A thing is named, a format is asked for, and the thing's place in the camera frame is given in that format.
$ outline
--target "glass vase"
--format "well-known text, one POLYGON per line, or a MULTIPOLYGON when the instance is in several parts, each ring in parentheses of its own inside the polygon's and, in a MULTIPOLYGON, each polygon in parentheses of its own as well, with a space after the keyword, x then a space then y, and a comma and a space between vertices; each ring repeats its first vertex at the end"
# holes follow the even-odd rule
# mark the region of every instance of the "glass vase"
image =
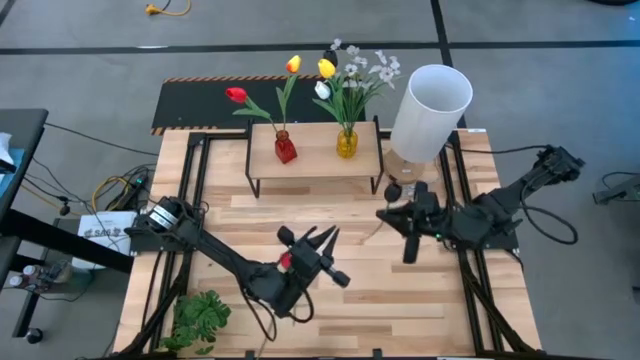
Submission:
POLYGON ((286 130, 276 132, 275 148, 276 156, 283 164, 298 157, 296 147, 293 145, 293 142, 291 142, 291 139, 289 139, 289 133, 286 130))
POLYGON ((358 134, 351 130, 346 133, 344 130, 338 134, 338 143, 336 144, 336 152, 341 158, 350 159, 356 154, 358 149, 358 134))

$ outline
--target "red vase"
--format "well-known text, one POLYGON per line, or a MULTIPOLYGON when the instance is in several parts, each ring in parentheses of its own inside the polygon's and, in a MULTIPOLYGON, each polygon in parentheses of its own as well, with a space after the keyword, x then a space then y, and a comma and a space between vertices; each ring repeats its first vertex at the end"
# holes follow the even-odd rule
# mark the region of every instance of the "red vase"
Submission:
POLYGON ((293 146, 286 130, 280 130, 276 133, 276 155, 283 164, 298 157, 296 147, 293 146))

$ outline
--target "gray carpet floor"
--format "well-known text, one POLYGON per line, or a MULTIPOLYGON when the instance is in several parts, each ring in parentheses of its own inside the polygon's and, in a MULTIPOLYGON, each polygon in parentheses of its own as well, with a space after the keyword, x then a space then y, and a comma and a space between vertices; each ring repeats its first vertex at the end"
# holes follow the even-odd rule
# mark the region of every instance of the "gray carpet floor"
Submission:
MULTIPOLYGON (((0 0, 0 7, 6 2, 0 0)), ((194 0, 191 12, 176 18, 147 17, 148 0, 10 2, 0 26, 0 108, 46 108, 53 123, 152 152, 161 142, 148 134, 164 78, 278 73, 275 69, 292 52, 16 55, 2 49, 438 39, 430 2, 419 0, 194 0)), ((170 10, 180 11, 184 3, 173 0, 170 10)), ((640 40, 639 6, 583 0, 440 3, 453 43, 640 40)), ((442 62, 435 49, 386 52, 398 56, 404 74, 442 62)), ((311 51, 300 54, 318 57, 311 51)), ((577 245, 550 242, 528 224, 518 229, 544 348, 556 354, 637 359, 640 304, 632 287, 640 286, 640 205, 596 206, 591 193, 602 188, 600 177, 607 172, 640 172, 640 48, 454 49, 452 57, 474 86, 467 124, 487 128, 494 149, 551 143, 587 163, 578 181, 539 191, 529 201, 571 221, 580 232, 577 245)), ((315 73, 314 67, 309 61, 302 72, 315 73)), ((396 84, 402 90, 388 92, 385 102, 367 109, 380 115, 383 127, 393 124, 407 78, 396 84)), ((85 198, 105 177, 155 162, 56 129, 47 129, 36 158, 85 198)), ((515 180, 534 158, 534 153, 496 156, 500 180, 515 180)), ((46 175, 35 164, 29 172, 46 175)), ((44 221, 56 216, 55 209, 29 193, 20 192, 14 207, 44 221)), ((564 234, 557 224, 540 222, 564 234)), ((25 243, 21 251, 37 254, 41 249, 25 243)), ((126 276, 105 270, 74 303, 42 301, 33 325, 45 330, 47 339, 37 345, 11 338, 24 294, 3 291, 2 357, 101 356, 126 287, 126 276)))

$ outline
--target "yellow tulip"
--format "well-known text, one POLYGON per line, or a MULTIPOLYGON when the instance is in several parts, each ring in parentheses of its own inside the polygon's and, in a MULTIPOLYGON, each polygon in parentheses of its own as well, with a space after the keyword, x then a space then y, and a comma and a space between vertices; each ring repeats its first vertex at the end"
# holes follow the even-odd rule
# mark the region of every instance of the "yellow tulip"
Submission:
POLYGON ((336 73, 336 67, 327 59, 318 61, 318 69, 320 70, 320 75, 325 79, 332 77, 336 73))
POLYGON ((300 69, 300 63, 302 62, 302 59, 300 59, 300 56, 296 55, 294 57, 291 58, 291 60, 289 60, 289 62, 287 63, 287 71, 295 74, 298 72, 298 70, 300 69))

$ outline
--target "white cylinder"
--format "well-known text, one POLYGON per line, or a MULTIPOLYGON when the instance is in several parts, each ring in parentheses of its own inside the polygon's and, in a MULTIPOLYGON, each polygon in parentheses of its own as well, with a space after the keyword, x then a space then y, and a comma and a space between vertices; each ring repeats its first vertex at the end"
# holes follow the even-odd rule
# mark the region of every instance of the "white cylinder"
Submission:
POLYGON ((473 98, 469 80, 444 65, 411 74, 391 132, 391 147, 406 161, 433 160, 473 98))

